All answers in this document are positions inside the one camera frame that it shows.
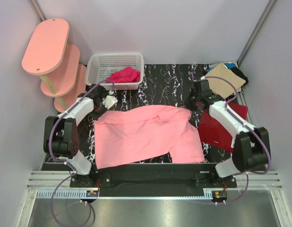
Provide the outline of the light pink t shirt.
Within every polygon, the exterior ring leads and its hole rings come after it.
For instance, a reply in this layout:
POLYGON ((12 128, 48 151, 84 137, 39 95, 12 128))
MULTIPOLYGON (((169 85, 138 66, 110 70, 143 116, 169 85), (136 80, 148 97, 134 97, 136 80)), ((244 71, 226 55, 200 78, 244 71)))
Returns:
POLYGON ((183 107, 147 105, 107 111, 94 122, 97 168, 121 166, 169 153, 176 164, 201 163, 205 157, 198 130, 183 107))

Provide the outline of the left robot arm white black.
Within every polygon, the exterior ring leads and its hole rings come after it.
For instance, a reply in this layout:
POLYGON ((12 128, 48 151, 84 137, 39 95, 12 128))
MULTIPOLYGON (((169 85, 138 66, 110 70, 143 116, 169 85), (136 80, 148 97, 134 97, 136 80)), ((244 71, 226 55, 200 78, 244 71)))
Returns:
POLYGON ((43 150, 56 162, 68 165, 86 187, 96 184, 97 176, 91 172, 92 164, 79 151, 77 126, 89 114, 99 118, 107 111, 103 100, 108 95, 101 85, 93 85, 78 96, 74 104, 57 116, 45 120, 43 150))

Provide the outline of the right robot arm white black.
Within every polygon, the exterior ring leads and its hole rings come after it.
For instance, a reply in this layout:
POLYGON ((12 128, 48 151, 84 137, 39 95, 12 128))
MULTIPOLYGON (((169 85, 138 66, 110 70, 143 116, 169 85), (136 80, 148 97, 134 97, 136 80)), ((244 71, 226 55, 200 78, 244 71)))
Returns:
POLYGON ((229 103, 210 89, 209 81, 194 82, 194 88, 186 98, 184 106, 189 110, 201 109, 217 120, 232 136, 232 156, 217 164, 209 176, 213 187, 221 187, 226 177, 245 171, 266 174, 271 167, 269 134, 266 128, 257 128, 234 112, 229 103))

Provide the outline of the beige folded t shirt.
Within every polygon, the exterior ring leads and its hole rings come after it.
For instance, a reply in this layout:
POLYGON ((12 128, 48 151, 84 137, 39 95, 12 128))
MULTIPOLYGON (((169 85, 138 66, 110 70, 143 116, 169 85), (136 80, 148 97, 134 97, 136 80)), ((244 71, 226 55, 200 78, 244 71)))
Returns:
POLYGON ((226 99, 234 94, 234 89, 231 85, 222 79, 230 82, 237 91, 246 83, 246 80, 236 75, 232 70, 226 67, 224 63, 220 63, 212 68, 206 75, 205 79, 208 80, 210 89, 216 95, 220 95, 226 99))

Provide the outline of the red plastic folding board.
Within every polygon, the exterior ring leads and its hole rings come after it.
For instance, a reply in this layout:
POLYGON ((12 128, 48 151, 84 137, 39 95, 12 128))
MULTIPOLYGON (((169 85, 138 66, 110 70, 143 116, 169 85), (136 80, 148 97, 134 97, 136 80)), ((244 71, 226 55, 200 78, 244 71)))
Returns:
POLYGON ((248 141, 247 112, 243 105, 216 102, 202 113, 198 124, 200 140, 234 154, 242 153, 243 144, 248 141))

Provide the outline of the magenta t shirt in basket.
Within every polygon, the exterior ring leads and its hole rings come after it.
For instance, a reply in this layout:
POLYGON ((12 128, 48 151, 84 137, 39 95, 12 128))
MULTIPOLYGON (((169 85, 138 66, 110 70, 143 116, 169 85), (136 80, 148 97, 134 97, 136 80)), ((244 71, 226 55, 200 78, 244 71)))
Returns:
POLYGON ((111 74, 108 79, 114 83, 135 83, 140 81, 141 73, 132 67, 126 67, 121 71, 111 74))

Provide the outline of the white plastic laundry basket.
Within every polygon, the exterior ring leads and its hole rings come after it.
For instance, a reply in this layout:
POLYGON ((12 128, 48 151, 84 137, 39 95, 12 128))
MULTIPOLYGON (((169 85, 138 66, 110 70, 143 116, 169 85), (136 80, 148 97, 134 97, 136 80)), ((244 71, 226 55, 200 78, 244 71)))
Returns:
POLYGON ((106 90, 137 90, 144 79, 144 58, 138 52, 119 52, 94 54, 90 57, 85 83, 88 86, 98 84, 126 67, 131 67, 140 72, 140 80, 131 83, 101 83, 106 90))

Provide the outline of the blue folded garment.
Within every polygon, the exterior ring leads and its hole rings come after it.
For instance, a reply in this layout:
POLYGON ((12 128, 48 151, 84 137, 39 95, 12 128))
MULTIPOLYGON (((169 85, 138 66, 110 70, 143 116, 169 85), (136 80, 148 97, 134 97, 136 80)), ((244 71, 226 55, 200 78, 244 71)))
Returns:
MULTIPOLYGON (((211 64, 211 65, 209 65, 209 68, 206 71, 209 72, 209 71, 211 71, 213 68, 215 68, 218 65, 219 65, 218 63, 217 64, 211 64)), ((232 62, 224 62, 223 65, 227 69, 232 69, 234 67, 237 67, 237 65, 232 63, 232 62)))

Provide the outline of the black folded garment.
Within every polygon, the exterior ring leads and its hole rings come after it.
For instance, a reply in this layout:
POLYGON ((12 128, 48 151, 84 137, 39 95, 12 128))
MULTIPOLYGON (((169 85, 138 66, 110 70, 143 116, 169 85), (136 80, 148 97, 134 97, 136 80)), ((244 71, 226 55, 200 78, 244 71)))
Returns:
POLYGON ((249 83, 248 78, 237 67, 233 67, 230 70, 233 73, 233 77, 231 81, 234 82, 234 85, 238 89, 239 92, 243 91, 244 87, 249 83))

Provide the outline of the pink three tier shelf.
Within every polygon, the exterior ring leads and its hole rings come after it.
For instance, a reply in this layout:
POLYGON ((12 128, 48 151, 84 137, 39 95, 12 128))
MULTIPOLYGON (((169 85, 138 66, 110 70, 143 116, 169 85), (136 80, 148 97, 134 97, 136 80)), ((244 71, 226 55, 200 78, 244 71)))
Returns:
POLYGON ((79 62, 79 48, 68 42, 69 30, 62 18, 41 22, 22 59, 22 68, 41 79, 41 91, 54 98, 54 107, 60 113, 73 105, 86 88, 86 66, 79 62))

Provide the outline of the right corner aluminium post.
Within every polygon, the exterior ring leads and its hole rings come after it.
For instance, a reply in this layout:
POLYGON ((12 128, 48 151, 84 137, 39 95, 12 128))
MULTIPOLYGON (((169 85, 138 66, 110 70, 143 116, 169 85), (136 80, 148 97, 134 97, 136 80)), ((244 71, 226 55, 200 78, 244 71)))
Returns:
POLYGON ((275 4, 278 2, 278 0, 269 0, 261 14, 261 16, 259 17, 254 29, 251 32, 251 35, 249 36, 238 60, 237 60, 237 66, 240 67, 242 65, 242 63, 244 62, 249 50, 251 49, 256 37, 258 36, 261 28, 263 27, 264 23, 266 22, 269 14, 271 13, 271 11, 273 10, 275 4))

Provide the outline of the corner aluminium post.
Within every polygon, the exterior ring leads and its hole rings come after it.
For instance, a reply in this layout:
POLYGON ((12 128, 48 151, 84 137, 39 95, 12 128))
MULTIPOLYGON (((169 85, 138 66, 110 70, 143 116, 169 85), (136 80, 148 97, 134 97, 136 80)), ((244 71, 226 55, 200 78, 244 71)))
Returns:
POLYGON ((37 0, 28 0, 28 2, 30 4, 30 6, 32 7, 34 13, 36 14, 37 18, 41 22, 45 21, 46 20, 46 17, 44 15, 44 13, 43 13, 43 11, 42 11, 42 9, 41 9, 38 1, 37 0))
POLYGON ((273 10, 275 4, 278 2, 278 0, 269 0, 261 14, 261 16, 259 17, 254 29, 251 32, 251 35, 249 36, 238 60, 237 60, 237 66, 240 67, 242 65, 242 63, 244 62, 249 50, 251 49, 256 37, 258 36, 261 28, 263 27, 264 23, 266 22, 269 14, 271 13, 271 11, 273 10))

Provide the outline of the aluminium frame rail front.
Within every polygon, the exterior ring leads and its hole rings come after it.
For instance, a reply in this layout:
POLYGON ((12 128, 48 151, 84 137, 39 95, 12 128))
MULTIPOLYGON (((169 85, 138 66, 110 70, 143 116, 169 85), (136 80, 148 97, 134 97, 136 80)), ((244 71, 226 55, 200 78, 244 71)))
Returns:
MULTIPOLYGON (((55 199, 109 199, 109 200, 211 200, 223 187, 184 186, 183 184, 121 184, 113 187, 110 179, 92 187, 71 187, 73 182, 65 171, 34 171, 27 189, 36 190, 38 198, 55 199)), ((278 174, 238 175, 227 183, 226 191, 282 190, 278 174)))

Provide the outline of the left corner aluminium post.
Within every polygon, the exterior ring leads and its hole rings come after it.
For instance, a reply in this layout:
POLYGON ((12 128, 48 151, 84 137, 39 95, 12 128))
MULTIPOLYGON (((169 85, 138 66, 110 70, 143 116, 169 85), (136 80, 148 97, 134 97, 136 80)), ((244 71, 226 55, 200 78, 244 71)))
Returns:
POLYGON ((45 21, 46 20, 46 17, 44 15, 44 13, 43 13, 43 11, 42 11, 42 9, 41 9, 38 1, 37 0, 28 0, 28 2, 30 4, 30 6, 32 7, 34 13, 36 14, 37 18, 41 22, 45 21))

